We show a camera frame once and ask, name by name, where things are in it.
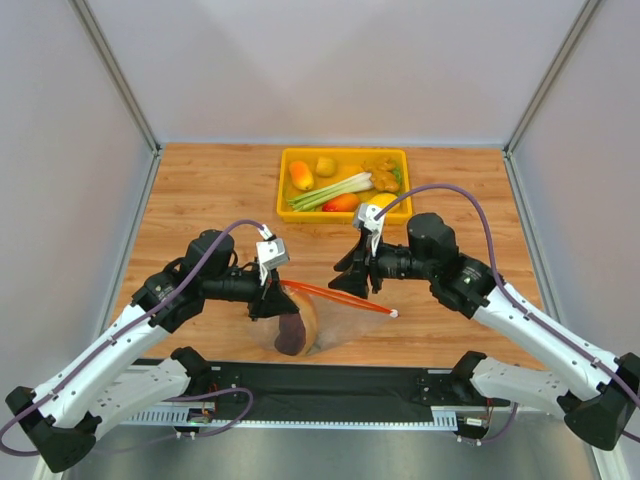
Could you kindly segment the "clear zip top bag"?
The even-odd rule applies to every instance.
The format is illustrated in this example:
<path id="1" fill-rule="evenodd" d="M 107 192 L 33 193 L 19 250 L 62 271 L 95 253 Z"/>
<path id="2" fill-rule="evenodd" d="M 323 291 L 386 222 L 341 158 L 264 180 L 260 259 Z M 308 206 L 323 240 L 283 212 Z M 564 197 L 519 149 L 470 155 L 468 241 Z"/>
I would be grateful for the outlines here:
<path id="1" fill-rule="evenodd" d="M 283 280 L 281 283 L 286 292 L 291 289 L 310 295 L 317 310 L 317 338 L 305 356 L 358 339 L 399 316 L 395 308 L 381 306 L 347 293 L 302 282 Z M 274 340 L 278 335 L 278 318 L 279 316 L 259 319 L 248 327 L 249 336 L 254 343 L 264 350 L 277 353 Z"/>

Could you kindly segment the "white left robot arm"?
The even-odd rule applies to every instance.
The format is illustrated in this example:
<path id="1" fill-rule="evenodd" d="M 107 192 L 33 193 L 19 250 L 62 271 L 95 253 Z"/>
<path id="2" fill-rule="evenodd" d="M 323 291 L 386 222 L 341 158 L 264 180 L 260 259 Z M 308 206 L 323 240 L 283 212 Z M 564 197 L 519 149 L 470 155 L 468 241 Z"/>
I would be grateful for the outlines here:
<path id="1" fill-rule="evenodd" d="M 244 303 L 252 320 L 277 319 L 283 353 L 308 353 L 318 337 L 316 299 L 369 309 L 354 296 L 280 278 L 289 257 L 282 239 L 259 226 L 257 256 L 245 267 L 233 258 L 228 230 L 206 230 L 184 256 L 150 276 L 118 319 L 65 369 L 35 388 L 17 387 L 6 397 L 19 425 L 53 473 L 83 460 L 111 429 L 159 402 L 202 402 L 223 394 L 207 361 L 193 348 L 176 349 L 135 380 L 116 380 L 140 354 L 199 315 L 208 300 Z"/>

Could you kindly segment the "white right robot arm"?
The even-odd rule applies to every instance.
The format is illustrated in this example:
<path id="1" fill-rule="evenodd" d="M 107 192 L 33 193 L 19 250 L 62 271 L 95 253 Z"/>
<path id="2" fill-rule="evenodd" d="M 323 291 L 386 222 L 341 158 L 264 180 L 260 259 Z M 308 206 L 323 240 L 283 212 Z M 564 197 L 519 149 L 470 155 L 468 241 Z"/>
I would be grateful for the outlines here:
<path id="1" fill-rule="evenodd" d="M 548 413 L 604 451 L 626 436 L 639 408 L 638 355 L 616 355 L 554 321 L 489 265 L 461 253 L 454 230 L 435 213 L 409 220 L 407 245 L 383 241 L 384 218 L 375 206 L 359 208 L 353 225 L 360 238 L 335 265 L 330 288 L 367 298 L 386 279 L 425 280 L 441 305 L 501 333 L 545 367 L 536 371 L 470 352 L 454 368 L 460 395 Z"/>

